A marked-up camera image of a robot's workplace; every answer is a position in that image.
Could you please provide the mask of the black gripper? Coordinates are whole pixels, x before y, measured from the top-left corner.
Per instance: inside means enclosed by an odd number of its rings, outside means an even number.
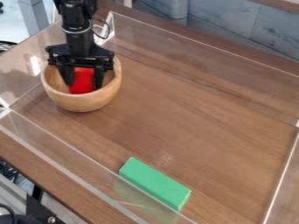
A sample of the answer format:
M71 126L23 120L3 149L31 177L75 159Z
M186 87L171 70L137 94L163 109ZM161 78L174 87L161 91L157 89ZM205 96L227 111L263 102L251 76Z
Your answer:
M46 47L50 64L58 67L61 77L70 87L75 82L75 68L95 67L94 89L101 89L105 80L105 69L114 69L115 54L98 46L93 30L75 34L66 33L66 40L65 44Z

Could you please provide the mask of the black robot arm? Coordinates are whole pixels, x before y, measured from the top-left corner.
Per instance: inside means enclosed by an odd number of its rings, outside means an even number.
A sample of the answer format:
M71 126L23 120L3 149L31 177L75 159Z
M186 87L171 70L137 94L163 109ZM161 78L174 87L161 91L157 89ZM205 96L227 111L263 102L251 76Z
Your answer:
M94 35L94 15L99 9L98 0L54 0L62 16L62 30L67 42L49 45L49 64L57 66L65 83L75 84L75 68L91 68L93 87L101 89L105 73L114 69L115 54L98 46Z

